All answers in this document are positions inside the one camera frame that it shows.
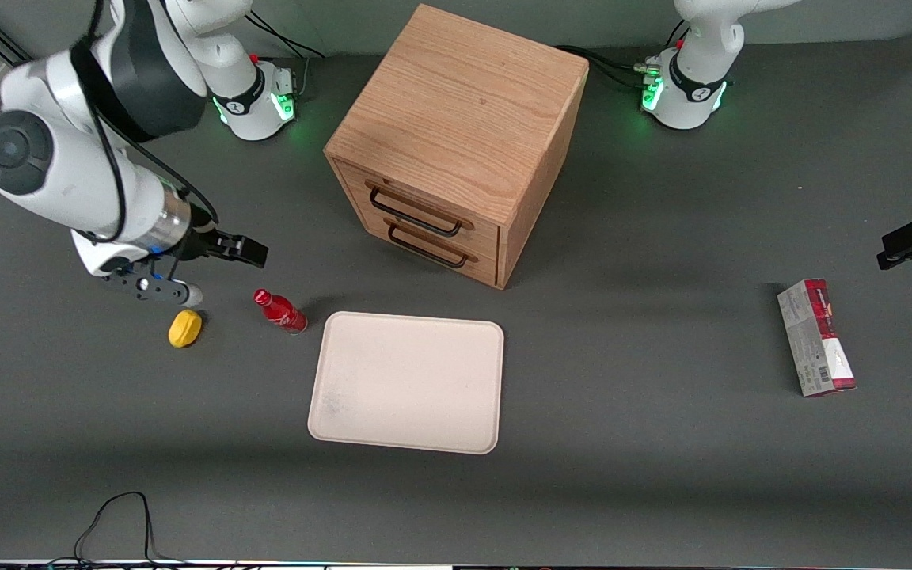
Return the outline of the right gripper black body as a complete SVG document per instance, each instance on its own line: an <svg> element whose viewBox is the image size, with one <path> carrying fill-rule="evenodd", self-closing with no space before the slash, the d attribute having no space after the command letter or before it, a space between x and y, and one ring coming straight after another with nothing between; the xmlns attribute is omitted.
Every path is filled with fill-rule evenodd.
<svg viewBox="0 0 912 570"><path fill-rule="evenodd" d="M188 262L205 256L205 242L200 238L200 232L205 230L205 210L192 204L189 206L189 227L185 235L170 250L170 256L177 262Z"/></svg>

